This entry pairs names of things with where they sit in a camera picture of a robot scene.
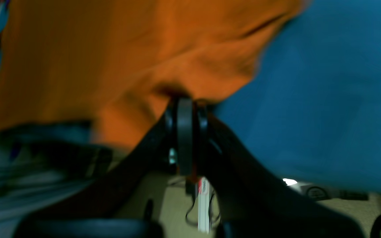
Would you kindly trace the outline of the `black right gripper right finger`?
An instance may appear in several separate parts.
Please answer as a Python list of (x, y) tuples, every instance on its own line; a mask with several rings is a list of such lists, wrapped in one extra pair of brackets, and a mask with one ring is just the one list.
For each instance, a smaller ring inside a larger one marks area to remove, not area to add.
[(192, 109), (194, 170), (213, 185), (222, 218), (216, 237), (364, 237), (354, 220), (299, 194), (261, 165), (204, 101)]

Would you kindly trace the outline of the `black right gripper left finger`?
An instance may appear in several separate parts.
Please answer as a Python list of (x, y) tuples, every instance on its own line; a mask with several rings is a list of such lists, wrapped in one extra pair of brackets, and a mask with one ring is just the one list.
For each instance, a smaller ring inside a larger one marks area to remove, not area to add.
[(83, 191), (25, 218), (15, 238), (162, 238), (163, 228), (149, 219), (109, 216), (127, 202), (144, 176), (176, 151), (182, 176), (194, 175), (194, 105), (174, 99), (138, 146), (114, 169)]

